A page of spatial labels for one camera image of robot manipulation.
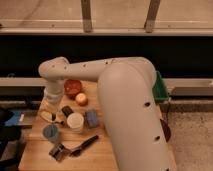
black tool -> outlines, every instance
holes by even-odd
[[[82,150],[85,150],[88,146],[90,146],[93,142],[95,142],[99,138],[98,135],[95,135],[88,140],[84,141],[81,145],[78,147],[75,147],[71,149],[70,156],[79,156],[82,152]]]
[[[49,155],[51,155],[56,161],[60,162],[66,156],[79,156],[82,150],[85,150],[89,147],[93,142],[95,142],[99,138],[98,135],[95,135],[86,141],[84,141],[81,145],[68,149],[63,144],[58,143],[50,150]]]

wooden table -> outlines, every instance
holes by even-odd
[[[59,126],[60,140],[68,148],[75,147],[96,134],[100,136],[99,140],[85,150],[80,157],[65,158],[58,163],[48,154],[53,144],[42,135],[43,128],[49,123],[38,115],[19,165],[20,171],[118,171],[97,100],[97,84],[84,81],[82,83],[83,91],[89,99],[88,105],[80,107],[75,101],[69,100],[64,96],[60,107],[69,105],[75,112],[80,113],[84,113],[87,109],[95,108],[101,123],[100,127],[94,129],[85,127],[82,134],[74,134],[67,126]]]

blue cloth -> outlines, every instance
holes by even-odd
[[[12,112],[14,113],[14,115],[12,118],[10,118],[8,121],[5,122],[6,126],[13,126],[13,125],[19,124],[19,119],[21,117],[21,111],[12,110]]]
[[[86,119],[90,128],[96,128],[99,126],[99,121],[95,109],[90,109],[85,112]]]

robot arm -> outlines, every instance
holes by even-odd
[[[154,66],[145,58],[113,58],[69,64],[60,57],[42,63],[44,97],[61,100],[64,79],[98,81],[104,123],[120,171],[172,171],[152,95]]]

white container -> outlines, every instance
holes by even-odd
[[[84,117],[80,113],[72,113],[67,118],[67,125],[74,133],[82,133],[84,127]]]

